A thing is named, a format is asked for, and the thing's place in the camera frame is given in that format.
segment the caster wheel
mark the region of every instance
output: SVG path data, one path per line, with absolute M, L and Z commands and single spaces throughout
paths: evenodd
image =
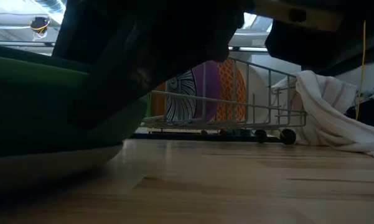
M 296 142 L 296 133 L 290 129 L 284 129 L 281 131 L 280 139 L 285 145 L 292 145 Z
M 265 130 L 256 130 L 255 136 L 258 143 L 264 143 L 267 140 L 267 132 Z
M 220 132 L 218 133 L 220 136 L 226 136 L 227 132 L 224 129 L 221 129 Z

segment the electrical cord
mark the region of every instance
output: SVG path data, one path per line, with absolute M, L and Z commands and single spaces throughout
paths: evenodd
M 30 28 L 34 31 L 34 33 L 33 33 L 33 40 L 32 40 L 33 42 L 36 41 L 36 40 L 43 39 L 44 37 L 47 36 L 47 33 L 46 32 L 43 33 L 43 31 L 47 30 L 47 27 L 49 26 L 50 22 L 51 21 L 48 20 L 46 25 L 44 25 L 42 27 L 37 27 L 37 28 L 32 27 L 33 21 L 31 21 L 29 23 Z
M 361 91 L 362 91 L 362 84 L 363 84 L 363 76 L 365 70 L 365 51 L 367 49 L 367 21 L 363 22 L 363 50 L 362 50 L 362 64 L 361 64 L 361 82 L 360 87 L 358 88 L 358 105 L 355 111 L 355 119 L 358 120 L 358 116 L 360 115 L 360 104 L 361 104 Z

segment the wooden floor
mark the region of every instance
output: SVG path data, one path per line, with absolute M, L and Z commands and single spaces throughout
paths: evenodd
M 0 203 L 0 224 L 374 224 L 374 159 L 324 148 L 130 140 L 72 179 Z

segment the white towel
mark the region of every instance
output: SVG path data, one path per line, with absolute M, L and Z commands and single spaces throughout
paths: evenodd
M 355 99 L 357 87 L 333 77 L 323 77 L 311 71 L 302 71 L 290 78 L 296 88 L 290 90 L 291 109 L 307 112 L 304 127 L 294 128 L 296 144 L 330 146 L 341 151 L 364 152 L 374 157 L 374 127 L 344 115 Z M 273 89 L 288 85 L 287 78 Z M 286 104 L 286 91 L 280 96 L 280 105 Z M 301 124 L 300 117 L 292 117 L 291 125 Z

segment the dish rack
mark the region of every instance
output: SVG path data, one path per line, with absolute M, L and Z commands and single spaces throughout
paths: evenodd
M 287 85 L 275 88 L 280 77 Z M 292 74 L 233 57 L 206 62 L 153 90 L 141 127 L 198 130 L 206 137 L 214 130 L 219 140 L 244 136 L 256 142 L 267 142 L 278 132 L 281 142 L 294 144 L 293 129 L 306 125 L 306 113 L 292 110 L 293 80 Z

